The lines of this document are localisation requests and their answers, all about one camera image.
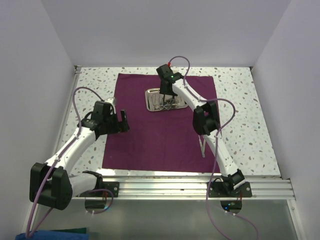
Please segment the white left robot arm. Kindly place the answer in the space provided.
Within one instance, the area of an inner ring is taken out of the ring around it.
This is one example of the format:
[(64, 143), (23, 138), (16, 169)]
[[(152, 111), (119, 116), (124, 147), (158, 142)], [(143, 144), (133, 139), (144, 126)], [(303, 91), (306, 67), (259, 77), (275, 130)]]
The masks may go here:
[(85, 170), (70, 176), (73, 167), (100, 136), (127, 132), (130, 127), (125, 110), (118, 119), (116, 99), (96, 101), (93, 110), (77, 124), (75, 132), (62, 148), (44, 163), (35, 163), (30, 170), (29, 199), (49, 208), (64, 210), (75, 196), (89, 192), (103, 193), (101, 174)]

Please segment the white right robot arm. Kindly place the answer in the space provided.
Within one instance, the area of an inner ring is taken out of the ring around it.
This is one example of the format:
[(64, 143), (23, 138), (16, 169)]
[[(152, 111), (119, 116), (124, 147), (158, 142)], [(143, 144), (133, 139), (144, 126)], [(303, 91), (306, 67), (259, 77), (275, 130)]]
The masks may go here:
[(160, 78), (160, 93), (182, 97), (193, 111), (194, 131), (203, 137), (214, 154), (214, 165), (218, 165), (221, 177), (217, 187), (213, 183), (210, 187), (222, 191), (227, 196), (235, 196), (246, 181), (221, 139), (224, 126), (221, 125), (218, 108), (218, 101), (230, 101), (223, 98), (205, 99), (190, 86), (181, 73), (173, 72), (167, 64), (158, 67), (156, 72)]

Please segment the steel surgical scissors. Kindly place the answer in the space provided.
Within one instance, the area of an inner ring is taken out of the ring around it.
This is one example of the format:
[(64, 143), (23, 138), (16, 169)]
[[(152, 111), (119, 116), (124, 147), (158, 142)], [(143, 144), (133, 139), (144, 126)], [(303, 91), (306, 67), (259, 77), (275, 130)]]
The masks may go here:
[(163, 94), (153, 94), (151, 97), (151, 102), (153, 104), (153, 110), (162, 111), (164, 109), (164, 103), (162, 103)]

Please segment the steel forceps with rings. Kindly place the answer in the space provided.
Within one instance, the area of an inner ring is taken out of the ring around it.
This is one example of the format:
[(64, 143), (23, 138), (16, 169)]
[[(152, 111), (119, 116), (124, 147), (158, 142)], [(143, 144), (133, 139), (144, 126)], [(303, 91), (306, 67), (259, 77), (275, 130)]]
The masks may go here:
[(163, 107), (166, 110), (177, 109), (180, 107), (180, 102), (179, 102), (179, 100), (177, 100), (175, 98), (169, 98), (169, 99), (165, 100)]

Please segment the stainless steel instrument tray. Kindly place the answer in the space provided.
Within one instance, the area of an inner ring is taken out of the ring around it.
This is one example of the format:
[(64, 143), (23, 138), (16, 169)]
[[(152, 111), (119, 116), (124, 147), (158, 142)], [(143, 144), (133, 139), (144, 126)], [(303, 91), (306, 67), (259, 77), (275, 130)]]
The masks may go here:
[(188, 104), (181, 96), (160, 94), (159, 88), (150, 88), (145, 91), (146, 108), (150, 112), (185, 109)]

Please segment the green cloth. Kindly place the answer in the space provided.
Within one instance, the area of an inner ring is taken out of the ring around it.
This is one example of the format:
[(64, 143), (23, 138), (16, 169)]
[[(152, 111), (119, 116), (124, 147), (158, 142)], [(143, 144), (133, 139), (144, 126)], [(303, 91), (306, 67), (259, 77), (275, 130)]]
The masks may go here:
[(64, 232), (64, 233), (76, 233), (76, 234), (87, 234), (86, 227), (80, 228), (67, 228), (67, 229), (52, 229), (53, 232)]

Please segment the blue cloth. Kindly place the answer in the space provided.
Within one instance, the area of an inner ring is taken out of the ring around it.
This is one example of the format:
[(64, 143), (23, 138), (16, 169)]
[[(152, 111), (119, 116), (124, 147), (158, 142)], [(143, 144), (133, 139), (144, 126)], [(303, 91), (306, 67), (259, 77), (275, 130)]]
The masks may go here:
[(21, 233), (15, 237), (15, 240), (88, 240), (89, 235), (84, 233), (60, 232), (60, 231), (37, 231), (33, 236), (26, 237)]

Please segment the aluminium mounting rail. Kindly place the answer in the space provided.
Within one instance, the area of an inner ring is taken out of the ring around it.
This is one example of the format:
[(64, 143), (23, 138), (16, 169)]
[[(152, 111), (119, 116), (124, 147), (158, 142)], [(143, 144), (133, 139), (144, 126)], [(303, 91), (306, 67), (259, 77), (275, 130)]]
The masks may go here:
[[(116, 183), (112, 188), (119, 200), (205, 200), (208, 175), (187, 176), (105, 176)], [(290, 180), (274, 177), (247, 177), (246, 183), (231, 195), (216, 193), (211, 187), (210, 200), (294, 200)]]

